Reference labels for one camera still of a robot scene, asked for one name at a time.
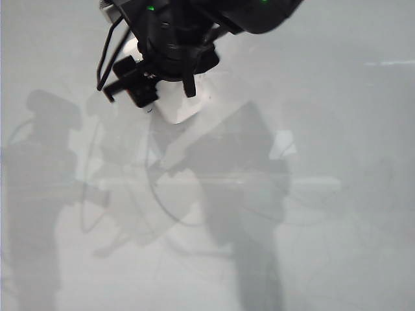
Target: wire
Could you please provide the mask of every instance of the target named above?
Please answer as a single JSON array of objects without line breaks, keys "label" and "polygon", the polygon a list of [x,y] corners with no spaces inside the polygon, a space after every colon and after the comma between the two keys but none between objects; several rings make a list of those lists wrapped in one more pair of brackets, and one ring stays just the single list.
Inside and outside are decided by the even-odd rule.
[{"label": "wire", "polygon": [[212,28],[206,35],[203,46],[212,44],[216,39],[223,37],[227,33],[228,31],[223,26]]},{"label": "wire", "polygon": [[80,228],[82,230],[83,233],[89,233],[91,232],[98,224],[99,222],[106,216],[106,212],[103,212],[98,218],[95,219],[95,221],[92,223],[92,225],[90,225],[89,227],[86,226],[86,221],[85,221],[85,201],[86,201],[86,192],[88,191],[88,184],[87,179],[88,179],[88,172],[89,172],[89,164],[91,162],[91,157],[92,157],[92,153],[93,153],[93,146],[97,140],[97,135],[98,135],[98,129],[99,126],[101,125],[101,121],[97,122],[97,125],[95,127],[95,130],[93,132],[93,136],[92,136],[92,140],[91,143],[89,144],[89,149],[88,149],[88,156],[86,158],[86,162],[85,162],[85,167],[84,167],[84,180],[85,183],[82,185],[82,195],[81,195],[81,206],[80,206]]},{"label": "wire", "polygon": [[103,67],[104,62],[105,62],[106,54],[108,52],[108,47],[110,46],[112,33],[114,32],[115,28],[117,28],[117,26],[120,24],[120,22],[122,22],[122,20],[123,20],[123,17],[121,16],[119,19],[117,19],[114,22],[114,24],[111,25],[111,27],[108,31],[108,35],[107,35],[106,40],[105,40],[104,48],[102,49],[101,59],[99,60],[98,68],[97,68],[97,87],[101,83],[101,71],[102,71],[102,67]]},{"label": "wire", "polygon": [[29,119],[26,120],[25,122],[23,122],[22,124],[20,124],[14,131],[13,133],[9,136],[9,138],[7,139],[7,146],[10,146],[12,144],[12,141],[16,138],[16,136],[19,134],[19,132],[26,126],[33,124],[34,119]]},{"label": "wire", "polygon": [[112,57],[110,59],[110,61],[108,62],[108,65],[106,66],[105,72],[102,76],[102,79],[99,79],[97,81],[97,90],[101,91],[102,88],[105,85],[106,80],[108,79],[108,76],[111,73],[111,69],[112,66],[114,65],[115,61],[117,60],[117,57],[119,55],[119,53],[121,52],[121,49],[124,47],[124,44],[126,43],[128,36],[131,33],[131,28],[130,25],[135,25],[138,21],[138,19],[140,18],[141,14],[146,10],[147,7],[147,2],[144,1],[143,4],[138,8],[137,13],[134,15],[134,19],[131,20],[128,28],[125,30],[125,33],[123,35],[123,37],[121,38],[120,42],[118,43],[118,46],[115,48],[114,53],[112,54]]},{"label": "wire", "polygon": [[[151,124],[150,124],[150,127],[149,127],[148,130],[149,130],[149,132],[152,131]],[[145,156],[144,167],[145,167],[145,172],[146,172],[146,175],[147,175],[148,185],[150,187],[150,191],[151,191],[151,194],[153,195],[154,200],[156,201],[158,206],[163,210],[163,212],[171,220],[173,220],[174,222],[176,222],[176,223],[178,223],[178,224],[180,224],[184,227],[200,227],[201,225],[205,224],[206,219],[205,219],[205,221],[202,221],[199,224],[191,224],[189,222],[185,222],[182,219],[175,216],[172,212],[170,212],[170,210],[163,204],[163,202],[161,201],[160,197],[158,196],[158,194],[156,192],[156,189],[154,188],[154,181],[151,180],[151,177],[150,177],[150,173],[149,173],[150,165],[148,163],[149,159],[150,159],[150,135],[148,135],[148,137],[147,137],[147,152],[146,152],[146,156]]]}]

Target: white backdrop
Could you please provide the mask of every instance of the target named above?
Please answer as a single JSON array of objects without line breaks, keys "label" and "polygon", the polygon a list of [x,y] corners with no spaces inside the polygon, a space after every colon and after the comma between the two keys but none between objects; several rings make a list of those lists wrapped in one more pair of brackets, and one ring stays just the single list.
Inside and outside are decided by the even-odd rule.
[{"label": "white backdrop", "polygon": [[220,39],[179,125],[95,91],[94,1],[1,12],[2,310],[415,309],[413,0]]}]

